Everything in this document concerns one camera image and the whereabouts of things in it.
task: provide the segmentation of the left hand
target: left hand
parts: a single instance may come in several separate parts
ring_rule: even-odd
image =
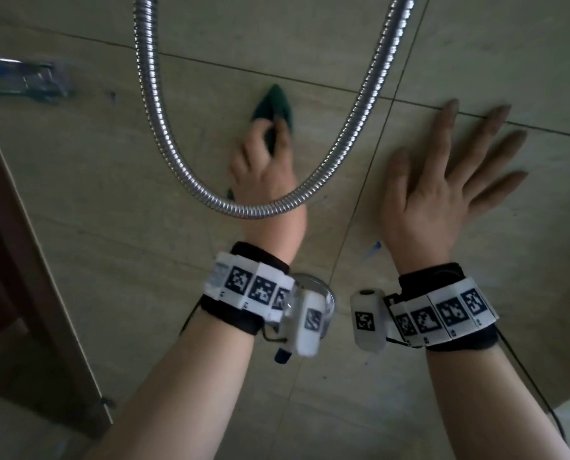
[[[270,156],[265,133],[274,126],[276,144]],[[270,203],[298,186],[293,173],[293,151],[287,122],[256,119],[244,143],[232,155],[228,168],[232,192],[244,205]],[[245,241],[291,264],[306,233],[306,206],[264,219],[244,219]]]

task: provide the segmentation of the green sponge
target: green sponge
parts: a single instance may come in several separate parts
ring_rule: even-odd
[[[289,131],[293,132],[293,115],[287,97],[283,89],[277,84],[274,84],[266,96],[259,102],[257,108],[253,112],[250,120],[255,121],[258,118],[268,119],[274,121],[276,118],[283,118],[287,125],[289,126]],[[266,132],[263,138],[268,147],[268,151],[271,155],[274,154],[274,146],[276,144],[276,131],[272,127]],[[227,199],[234,200],[234,194],[232,190],[227,191]]]

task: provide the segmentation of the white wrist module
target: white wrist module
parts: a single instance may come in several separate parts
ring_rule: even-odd
[[[220,252],[204,283],[204,294],[278,323],[294,283],[293,278],[272,266]]]
[[[388,308],[402,338],[413,347],[459,339],[498,320],[471,278]]]

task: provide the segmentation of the shower hose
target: shower hose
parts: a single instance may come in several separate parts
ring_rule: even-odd
[[[334,145],[312,174],[284,197],[266,205],[241,205],[213,194],[191,171],[176,145],[168,123],[158,58],[157,0],[134,0],[134,38],[140,89],[151,130],[166,163],[177,179],[199,201],[229,216],[267,218],[286,213],[319,191],[349,154],[366,123],[389,72],[396,50],[411,15],[415,0],[391,0],[376,50],[355,103],[342,125]]]

